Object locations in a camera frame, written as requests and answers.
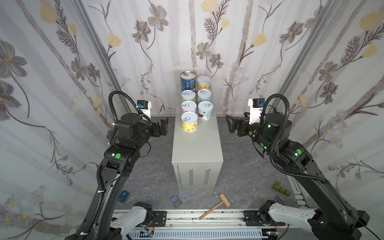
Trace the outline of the yellow labelled white can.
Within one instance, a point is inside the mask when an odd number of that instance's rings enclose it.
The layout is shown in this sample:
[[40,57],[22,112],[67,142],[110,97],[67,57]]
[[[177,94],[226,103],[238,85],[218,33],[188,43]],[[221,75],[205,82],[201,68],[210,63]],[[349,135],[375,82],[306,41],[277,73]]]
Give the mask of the yellow labelled white can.
[[182,129],[187,133],[192,133],[198,127],[198,115],[194,112],[185,112],[181,116]]

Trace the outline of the pink labelled white can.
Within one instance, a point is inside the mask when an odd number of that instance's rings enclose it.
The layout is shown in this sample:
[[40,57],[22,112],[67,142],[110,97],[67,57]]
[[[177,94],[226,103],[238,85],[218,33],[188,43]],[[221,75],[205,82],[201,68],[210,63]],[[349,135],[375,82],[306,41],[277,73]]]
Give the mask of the pink labelled white can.
[[194,101],[184,101],[181,104],[181,108],[182,108],[182,113],[183,114],[186,113],[186,112],[193,112],[193,113],[195,113],[196,109],[197,109],[197,104]]

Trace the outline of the green labelled white can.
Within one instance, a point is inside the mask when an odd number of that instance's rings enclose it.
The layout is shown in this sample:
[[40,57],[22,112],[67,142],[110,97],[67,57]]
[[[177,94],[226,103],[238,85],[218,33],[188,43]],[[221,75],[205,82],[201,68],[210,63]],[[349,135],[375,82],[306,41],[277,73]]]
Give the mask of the green labelled white can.
[[181,97],[182,97],[182,102],[185,102],[185,101],[195,102],[196,101],[196,93],[194,91],[191,91],[191,90],[182,91]]

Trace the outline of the teal labelled white can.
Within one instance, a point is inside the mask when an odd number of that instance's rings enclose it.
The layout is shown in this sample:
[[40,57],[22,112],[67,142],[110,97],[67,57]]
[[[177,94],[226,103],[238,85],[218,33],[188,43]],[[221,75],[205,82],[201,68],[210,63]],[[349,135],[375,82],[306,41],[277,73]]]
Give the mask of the teal labelled white can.
[[211,102],[212,92],[208,89],[201,89],[197,92],[198,103],[200,102]]

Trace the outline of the orange can with plastic lid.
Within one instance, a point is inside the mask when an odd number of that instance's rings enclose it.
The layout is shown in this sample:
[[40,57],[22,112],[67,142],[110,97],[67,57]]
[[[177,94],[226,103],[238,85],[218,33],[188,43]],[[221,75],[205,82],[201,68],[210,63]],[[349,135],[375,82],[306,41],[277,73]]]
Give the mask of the orange can with plastic lid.
[[211,78],[210,77],[201,75],[201,76],[197,77],[196,81],[197,81],[198,91],[203,90],[203,89],[205,89],[205,90],[210,89],[210,86],[211,86]]

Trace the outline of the blue labelled tin can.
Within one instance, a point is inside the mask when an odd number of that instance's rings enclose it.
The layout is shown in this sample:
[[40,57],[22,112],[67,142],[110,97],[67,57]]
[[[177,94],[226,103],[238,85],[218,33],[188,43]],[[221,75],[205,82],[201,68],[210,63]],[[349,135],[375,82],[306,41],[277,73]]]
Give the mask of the blue labelled tin can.
[[196,90],[196,73],[194,71],[184,71],[180,74],[181,91]]

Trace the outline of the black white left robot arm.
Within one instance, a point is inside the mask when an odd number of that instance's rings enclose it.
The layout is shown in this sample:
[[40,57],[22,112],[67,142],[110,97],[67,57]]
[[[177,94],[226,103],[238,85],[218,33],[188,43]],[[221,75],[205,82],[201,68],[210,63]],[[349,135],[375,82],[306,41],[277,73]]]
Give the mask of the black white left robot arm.
[[113,97],[121,95],[132,102],[122,91],[109,94],[109,105],[114,118],[114,129],[109,148],[96,172],[97,190],[79,229],[68,240],[121,240],[133,228],[152,220],[152,206],[137,203],[124,219],[113,220],[114,210],[123,186],[129,178],[136,161],[141,157],[141,148],[151,137],[168,133],[168,119],[153,123],[138,105],[135,112],[118,118]]

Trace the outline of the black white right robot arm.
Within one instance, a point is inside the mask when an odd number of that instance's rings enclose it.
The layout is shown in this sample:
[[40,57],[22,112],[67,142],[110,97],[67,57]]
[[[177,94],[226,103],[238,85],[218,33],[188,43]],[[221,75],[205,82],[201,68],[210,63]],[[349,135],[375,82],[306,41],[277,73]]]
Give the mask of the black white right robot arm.
[[267,113],[270,99],[252,99],[250,111],[243,117],[226,116],[229,131],[239,137],[249,137],[261,157],[269,157],[270,163],[280,173],[294,178],[316,203],[315,208],[292,208],[276,201],[265,202],[252,220],[264,226],[284,223],[312,233],[319,240],[360,240],[361,228],[368,230],[378,240],[383,234],[383,219],[357,210],[345,200],[324,176],[311,153],[300,143],[290,140],[292,123],[290,103],[281,94],[285,106],[283,113]]

